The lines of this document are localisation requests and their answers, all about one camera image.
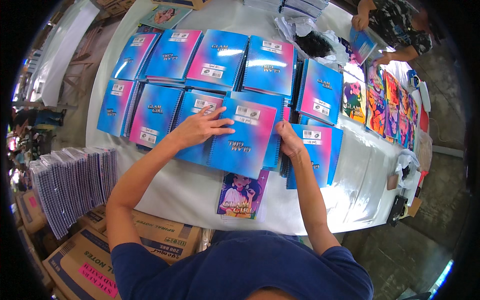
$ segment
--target blue and pink notebook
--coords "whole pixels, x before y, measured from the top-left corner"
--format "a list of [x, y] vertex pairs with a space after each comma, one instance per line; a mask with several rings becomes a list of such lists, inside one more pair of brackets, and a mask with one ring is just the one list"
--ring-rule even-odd
[[233, 91], [240, 79], [249, 37], [208, 29], [187, 73], [193, 88]]
[[150, 55], [145, 77], [151, 83], [184, 86], [202, 38], [201, 30], [165, 30]]
[[251, 36], [243, 89], [291, 97], [297, 51], [291, 43]]
[[133, 119], [130, 141], [153, 148], [171, 130], [183, 91], [145, 84]]
[[342, 102], [342, 74], [314, 60], [303, 63], [296, 111], [328, 124], [338, 122]]
[[127, 80], [138, 79], [159, 36], [159, 33], [136, 33], [131, 36], [113, 68], [111, 77]]
[[[207, 110], [207, 113], [210, 113], [215, 109], [222, 107], [222, 103], [222, 95], [209, 96], [194, 92], [185, 92], [183, 95], [183, 100], [178, 108], [174, 128], [185, 121], [185, 119], [189, 116], [198, 113], [203, 107], [207, 105], [210, 106], [210, 108]], [[207, 166], [212, 141], [213, 137], [210, 137], [201, 144], [182, 149], [177, 153], [177, 155], [175, 155], [175, 157], [193, 162], [195, 164]]]
[[140, 84], [111, 79], [103, 96], [96, 128], [115, 136], [128, 136]]
[[258, 178], [275, 123], [276, 108], [225, 97], [227, 107], [220, 119], [235, 121], [227, 125], [235, 133], [214, 136], [208, 166]]
[[[292, 124], [295, 133], [303, 140], [312, 162], [318, 186], [332, 184], [343, 139], [343, 130], [323, 124], [322, 126]], [[297, 182], [291, 162], [287, 169], [287, 190], [295, 190]]]

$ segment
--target hand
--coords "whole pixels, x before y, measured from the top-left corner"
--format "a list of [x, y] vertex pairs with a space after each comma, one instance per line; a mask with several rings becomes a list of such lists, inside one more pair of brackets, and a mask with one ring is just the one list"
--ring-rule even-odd
[[221, 128], [223, 125], [232, 125], [234, 123], [233, 120], [214, 120], [221, 112], [227, 109], [226, 107], [221, 107], [204, 115], [209, 108], [209, 106], [205, 106], [198, 113], [189, 116], [185, 121], [180, 123], [177, 128], [170, 132], [166, 138], [169, 138], [178, 147], [178, 150], [181, 150], [203, 143], [212, 135], [235, 132], [232, 128]]
[[290, 158], [295, 157], [302, 151], [306, 151], [301, 138], [293, 131], [292, 125], [286, 120], [282, 120], [275, 125], [275, 130], [282, 137], [280, 150]]
[[368, 14], [356, 14], [352, 18], [352, 26], [357, 31], [367, 28], [368, 22]]

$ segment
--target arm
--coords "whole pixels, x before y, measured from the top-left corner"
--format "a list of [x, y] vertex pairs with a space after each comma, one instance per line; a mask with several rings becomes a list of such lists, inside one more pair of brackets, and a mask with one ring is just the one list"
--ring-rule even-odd
[[203, 143], [214, 134], [234, 132], [230, 128], [219, 128], [233, 124], [232, 120], [213, 120], [225, 107], [204, 115], [208, 108], [209, 106], [206, 106], [197, 114], [188, 117], [120, 177], [108, 199], [106, 209], [110, 250], [123, 243], [141, 244], [132, 223], [132, 209], [140, 202], [153, 177], [179, 150]]
[[308, 238], [313, 250], [322, 255], [328, 248], [340, 246], [340, 243], [328, 229], [324, 198], [313, 174], [310, 156], [290, 123], [283, 120], [275, 129], [282, 136], [282, 152], [292, 161], [301, 216]]

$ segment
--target table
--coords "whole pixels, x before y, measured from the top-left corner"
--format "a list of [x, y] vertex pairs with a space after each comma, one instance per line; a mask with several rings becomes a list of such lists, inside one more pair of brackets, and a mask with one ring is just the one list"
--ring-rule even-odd
[[[135, 33], [139, 20], [154, 5], [137, 0], [113, 35], [98, 68], [90, 99], [86, 129], [87, 146], [115, 147], [119, 176], [143, 154], [128, 138], [111, 136], [96, 129], [105, 89], [117, 58]], [[219, 29], [246, 35], [284, 40], [273, 19], [279, 14], [243, 6], [237, 0], [212, 0], [201, 11], [193, 11], [178, 29]], [[323, 31], [334, 30], [348, 38], [351, 15], [330, 3], [318, 18]], [[333, 233], [384, 224], [399, 191], [386, 190], [387, 175], [395, 169], [400, 146], [392, 145], [350, 118], [340, 116], [337, 127], [344, 130], [340, 161], [332, 186], [322, 188]], [[173, 159], [153, 179], [136, 209], [142, 212], [203, 228], [222, 230], [266, 229], [281, 234], [306, 235], [296, 190], [285, 189], [285, 179], [270, 172], [263, 200], [264, 223], [251, 220], [225, 224], [216, 214], [223, 172]]]

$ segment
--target anime girl illustration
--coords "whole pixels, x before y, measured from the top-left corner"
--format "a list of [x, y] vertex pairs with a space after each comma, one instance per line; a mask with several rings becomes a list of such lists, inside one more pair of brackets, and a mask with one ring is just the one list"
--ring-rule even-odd
[[224, 177], [217, 214], [255, 219], [267, 179], [265, 170], [260, 171], [258, 179], [228, 173]]

